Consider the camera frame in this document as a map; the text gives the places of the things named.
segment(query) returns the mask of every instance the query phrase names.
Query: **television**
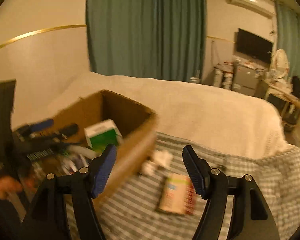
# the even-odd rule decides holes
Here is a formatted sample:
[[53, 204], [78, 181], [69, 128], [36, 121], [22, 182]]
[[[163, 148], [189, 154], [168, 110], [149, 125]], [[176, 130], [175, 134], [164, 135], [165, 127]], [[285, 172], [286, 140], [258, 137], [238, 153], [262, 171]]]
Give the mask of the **television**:
[[239, 29], [236, 51], [259, 59], [267, 64], [271, 63], [273, 43], [258, 35]]

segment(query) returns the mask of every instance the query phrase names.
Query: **striped fabric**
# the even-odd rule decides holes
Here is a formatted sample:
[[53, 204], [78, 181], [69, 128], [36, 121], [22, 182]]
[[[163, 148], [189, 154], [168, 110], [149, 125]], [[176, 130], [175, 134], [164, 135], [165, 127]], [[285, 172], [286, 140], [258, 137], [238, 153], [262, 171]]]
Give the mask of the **striped fabric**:
[[[289, 238], [300, 225], [300, 148], [252, 160], [231, 156], [199, 146], [191, 141], [158, 134], [157, 150], [173, 154], [170, 170], [159, 170], [152, 177], [135, 175], [107, 199], [97, 216], [106, 239], [192, 239], [205, 207], [197, 197], [194, 215], [173, 215], [156, 210], [167, 172], [187, 174], [182, 149], [191, 145], [209, 165], [228, 176], [251, 174], [271, 209], [280, 238]], [[233, 197], [229, 196], [219, 239], [226, 239]]]

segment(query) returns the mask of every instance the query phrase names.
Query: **gold trim strip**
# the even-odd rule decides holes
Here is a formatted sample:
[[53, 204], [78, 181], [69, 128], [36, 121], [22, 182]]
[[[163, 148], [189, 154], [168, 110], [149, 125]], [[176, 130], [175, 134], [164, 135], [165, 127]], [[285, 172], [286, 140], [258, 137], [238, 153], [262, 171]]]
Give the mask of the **gold trim strip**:
[[209, 39], [214, 39], [214, 40], [221, 40], [221, 41], [227, 41], [227, 42], [234, 43], [233, 41], [229, 41], [229, 40], [226, 40], [226, 39], [223, 39], [223, 38], [218, 38], [218, 37], [213, 37], [213, 36], [207, 36], [207, 38], [209, 38]]
[[17, 37], [14, 37], [8, 41], [6, 41], [5, 43], [0, 45], [0, 49], [15, 42], [18, 40], [21, 40], [23, 38], [29, 37], [29, 36], [33, 36], [39, 33], [47, 33], [47, 32], [52, 32], [52, 31], [56, 31], [56, 30], [63, 30], [63, 29], [71, 29], [71, 28], [81, 28], [81, 27], [87, 27], [86, 24], [77, 24], [77, 25], [64, 25], [64, 26], [57, 26], [57, 27], [52, 27], [52, 28], [46, 28], [46, 29], [41, 29], [41, 30], [37, 30], [37, 31], [33, 31], [33, 32], [29, 32], [29, 33], [25, 33], [25, 34], [21, 34]]

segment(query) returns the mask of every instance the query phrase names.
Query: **white fan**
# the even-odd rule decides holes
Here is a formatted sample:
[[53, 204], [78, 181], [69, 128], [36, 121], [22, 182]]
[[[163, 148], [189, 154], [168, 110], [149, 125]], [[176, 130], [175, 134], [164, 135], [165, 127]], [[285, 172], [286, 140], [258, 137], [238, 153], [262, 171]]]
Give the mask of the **white fan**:
[[270, 71], [275, 79], [287, 79], [289, 73], [289, 61], [284, 49], [278, 49], [272, 57]]

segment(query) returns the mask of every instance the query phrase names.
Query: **silver bolt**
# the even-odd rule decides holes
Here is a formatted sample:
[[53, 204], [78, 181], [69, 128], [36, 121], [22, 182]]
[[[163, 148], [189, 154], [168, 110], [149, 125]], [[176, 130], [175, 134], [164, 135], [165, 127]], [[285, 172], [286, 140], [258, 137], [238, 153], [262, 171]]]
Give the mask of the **silver bolt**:
[[247, 174], [247, 175], [244, 176], [244, 179], [247, 180], [247, 181], [252, 181], [253, 177], [251, 175]]
[[83, 167], [79, 170], [80, 173], [85, 174], [88, 172], [88, 168], [87, 167]]
[[216, 168], [213, 168], [213, 169], [211, 169], [211, 173], [214, 174], [214, 175], [219, 175], [220, 171]]
[[53, 173], [49, 173], [48, 175], [47, 175], [47, 179], [53, 179], [54, 178], [54, 174]]

